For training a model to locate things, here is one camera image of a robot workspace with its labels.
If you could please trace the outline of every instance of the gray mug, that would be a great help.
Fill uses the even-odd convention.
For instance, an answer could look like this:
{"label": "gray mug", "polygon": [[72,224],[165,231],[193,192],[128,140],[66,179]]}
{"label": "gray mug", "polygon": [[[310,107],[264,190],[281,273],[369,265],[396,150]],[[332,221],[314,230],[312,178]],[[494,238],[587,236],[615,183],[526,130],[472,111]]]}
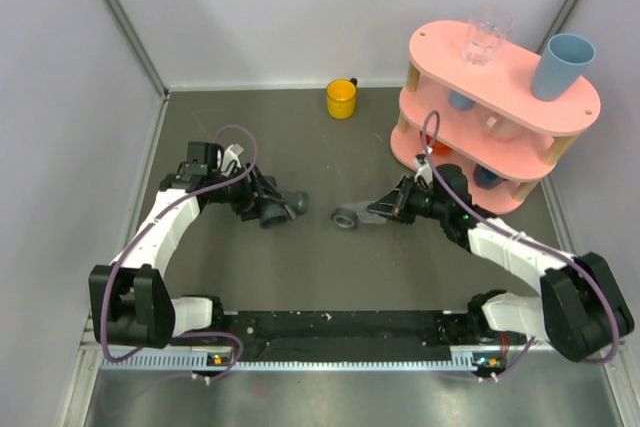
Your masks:
{"label": "gray mug", "polygon": [[596,56],[584,37],[557,34],[549,39],[531,83],[531,93],[540,100],[556,100],[578,80]]}

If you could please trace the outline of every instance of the wall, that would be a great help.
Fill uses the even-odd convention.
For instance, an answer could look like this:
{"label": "wall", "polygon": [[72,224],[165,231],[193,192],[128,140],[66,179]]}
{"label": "wall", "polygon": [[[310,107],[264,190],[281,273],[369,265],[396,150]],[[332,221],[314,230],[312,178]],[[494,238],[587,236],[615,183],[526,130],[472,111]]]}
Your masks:
{"label": "wall", "polygon": [[420,25],[511,9],[512,39],[537,49],[564,0],[121,0],[171,88],[399,85]]}
{"label": "wall", "polygon": [[157,94],[102,0],[0,0],[0,424],[53,425]]}
{"label": "wall", "polygon": [[[640,13],[634,0],[582,0],[565,30],[590,39],[597,56],[586,77],[602,113],[553,174],[577,248],[604,255],[640,321]],[[640,365],[640,339],[630,339]]]}

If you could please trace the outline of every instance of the wooden shelf leg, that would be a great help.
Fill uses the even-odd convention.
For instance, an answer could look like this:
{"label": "wooden shelf leg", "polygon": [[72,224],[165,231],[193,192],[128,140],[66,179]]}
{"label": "wooden shelf leg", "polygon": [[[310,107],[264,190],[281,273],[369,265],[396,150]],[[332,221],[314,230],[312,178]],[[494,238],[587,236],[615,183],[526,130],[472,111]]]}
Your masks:
{"label": "wooden shelf leg", "polygon": [[409,122],[407,122],[407,119],[404,118],[404,116],[402,115],[402,112],[400,112],[400,115],[398,116],[398,124],[397,124],[398,130],[400,132],[402,132],[403,134],[409,130],[409,127],[411,127],[411,125],[409,125]]}
{"label": "wooden shelf leg", "polygon": [[415,68],[412,62],[409,62],[409,72],[407,73],[407,83],[404,88],[408,92],[415,92],[418,88],[418,80],[420,80],[420,71]]}
{"label": "wooden shelf leg", "polygon": [[522,182],[516,191],[513,193],[513,198],[516,200],[524,200],[531,193],[531,191],[538,185],[539,180],[534,180],[532,182]]}
{"label": "wooden shelf leg", "polygon": [[551,147],[544,153],[542,156],[542,161],[547,165],[554,165],[558,162],[558,159],[564,155],[564,153],[569,150],[571,144],[573,144],[577,135],[570,135],[569,137],[556,137],[551,144]]}

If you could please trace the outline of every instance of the gray table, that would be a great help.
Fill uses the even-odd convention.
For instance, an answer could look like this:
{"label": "gray table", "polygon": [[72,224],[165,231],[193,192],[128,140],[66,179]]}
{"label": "gray table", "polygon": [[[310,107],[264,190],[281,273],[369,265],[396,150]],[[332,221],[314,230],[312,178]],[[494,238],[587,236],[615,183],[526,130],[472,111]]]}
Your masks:
{"label": "gray table", "polygon": [[[360,89],[356,114],[328,116],[322,90],[173,94],[143,213],[160,180],[185,160],[189,140],[212,141],[229,123],[250,129],[259,167],[286,189],[307,190],[307,215],[280,229],[240,223],[211,206],[187,231],[166,280],[173,296],[213,294],[230,310],[461,309],[476,293],[504,288],[533,294],[499,267],[449,243],[435,222],[336,229],[341,203],[377,199],[408,171],[389,135],[397,89]],[[241,135],[229,135],[225,143]],[[555,245],[542,192],[505,216],[513,227]],[[116,408],[162,374],[101,372]],[[113,419],[92,404],[88,425],[154,426],[613,426],[603,370],[533,353],[498,385],[429,373],[237,373],[203,388],[173,380]]]}

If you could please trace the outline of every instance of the pink shelf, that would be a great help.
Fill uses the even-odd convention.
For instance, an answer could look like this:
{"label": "pink shelf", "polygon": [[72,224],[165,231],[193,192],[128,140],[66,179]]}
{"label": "pink shelf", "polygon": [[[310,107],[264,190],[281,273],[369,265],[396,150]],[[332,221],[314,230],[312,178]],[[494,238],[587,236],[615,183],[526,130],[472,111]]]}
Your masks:
{"label": "pink shelf", "polygon": [[[422,151],[418,130],[410,128],[407,132],[402,133],[397,127],[394,128],[391,133],[391,150],[400,162],[415,170],[413,158]],[[475,163],[461,154],[451,152],[446,155],[434,155],[433,158],[436,165],[451,163],[462,168],[462,172],[469,181],[469,192],[475,204],[495,214],[506,214],[517,209],[522,204],[522,201],[513,198],[513,193],[517,188],[517,183],[515,182],[502,182],[498,187],[491,190],[477,187],[473,182]]]}
{"label": "pink shelf", "polygon": [[466,35],[467,24],[463,22],[443,20],[426,24],[411,37],[411,61],[437,82],[535,132],[576,135],[598,118],[600,98],[584,77],[559,99],[543,102],[530,91],[540,58],[537,54],[505,42],[493,62],[478,67],[462,58]]}
{"label": "pink shelf", "polygon": [[[421,78],[418,89],[400,93],[400,110],[405,119],[418,130],[427,114],[434,109],[440,112],[438,140],[464,154],[496,174],[516,181],[541,179],[553,169],[542,162],[541,156],[553,143],[553,137],[524,130],[510,142],[499,142],[485,133],[476,105],[471,110],[459,111],[449,105],[447,87],[427,78]],[[433,133],[435,122],[429,125]]]}

